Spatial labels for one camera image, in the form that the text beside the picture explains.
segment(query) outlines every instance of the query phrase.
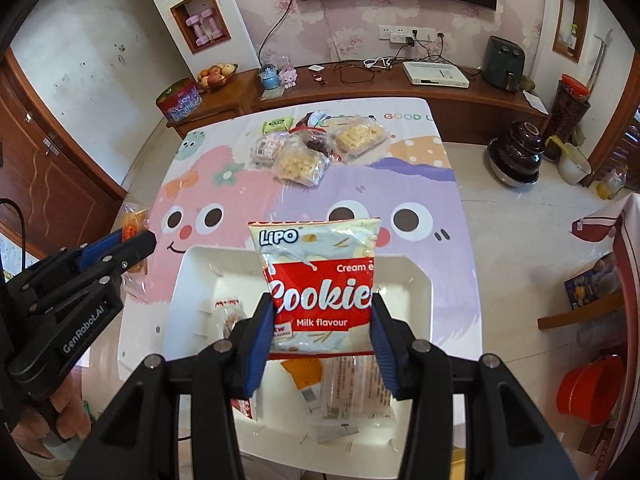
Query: floral wallpaper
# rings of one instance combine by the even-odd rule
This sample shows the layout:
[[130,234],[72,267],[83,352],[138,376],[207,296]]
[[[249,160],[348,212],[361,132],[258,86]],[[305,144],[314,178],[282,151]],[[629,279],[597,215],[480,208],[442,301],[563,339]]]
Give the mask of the floral wallpaper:
[[[257,51],[289,0],[236,2]],[[378,25],[414,25],[444,33],[443,56],[467,66],[480,65],[490,35],[513,41],[523,47],[529,73],[544,7],[545,0],[498,0],[495,11],[450,0],[294,0],[263,48],[262,62],[282,55],[296,66],[393,56],[398,47],[378,39]],[[439,41],[424,44],[439,53]],[[402,55],[423,57],[425,51],[406,47]]]

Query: white bucket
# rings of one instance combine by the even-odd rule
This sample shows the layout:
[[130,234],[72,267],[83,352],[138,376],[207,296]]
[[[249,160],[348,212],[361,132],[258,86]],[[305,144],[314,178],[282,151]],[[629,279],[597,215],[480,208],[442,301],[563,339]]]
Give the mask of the white bucket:
[[567,184],[575,186],[591,173],[591,165],[578,148],[566,142],[558,162],[558,173]]

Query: human hand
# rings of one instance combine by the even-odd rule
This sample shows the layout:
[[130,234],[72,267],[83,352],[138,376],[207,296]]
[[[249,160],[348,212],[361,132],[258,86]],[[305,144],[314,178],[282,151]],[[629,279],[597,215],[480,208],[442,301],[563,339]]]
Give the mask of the human hand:
[[[74,391],[74,382],[68,375],[60,387],[49,398],[53,407],[59,413],[56,420],[58,433],[62,438],[71,438],[76,434],[85,439],[91,431],[91,421],[88,413],[82,406],[80,395]],[[14,428],[11,435],[16,444],[23,450],[46,458],[53,455],[41,443],[41,439],[49,433],[49,426],[42,416],[28,406],[20,423]]]

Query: stainless steel bowl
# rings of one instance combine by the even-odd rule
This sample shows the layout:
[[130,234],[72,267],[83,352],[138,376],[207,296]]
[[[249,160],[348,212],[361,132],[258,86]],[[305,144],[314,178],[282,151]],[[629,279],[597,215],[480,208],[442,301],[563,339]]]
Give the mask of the stainless steel bowl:
[[498,180],[509,187],[533,186],[540,177],[540,170],[532,175],[514,174],[513,170],[508,168],[500,160],[498,150],[495,147],[496,140],[497,139],[490,140],[486,150],[489,156],[489,164],[491,165],[491,169]]

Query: cabinet handle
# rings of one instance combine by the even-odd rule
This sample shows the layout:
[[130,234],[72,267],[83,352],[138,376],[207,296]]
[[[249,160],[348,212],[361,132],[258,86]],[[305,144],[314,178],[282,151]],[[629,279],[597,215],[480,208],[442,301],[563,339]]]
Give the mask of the cabinet handle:
[[51,139],[49,139],[49,137],[45,136],[44,139],[42,139],[42,143],[47,147],[47,153],[45,153],[44,156],[49,155],[49,151],[53,152],[55,156],[60,154],[60,150],[51,141]]

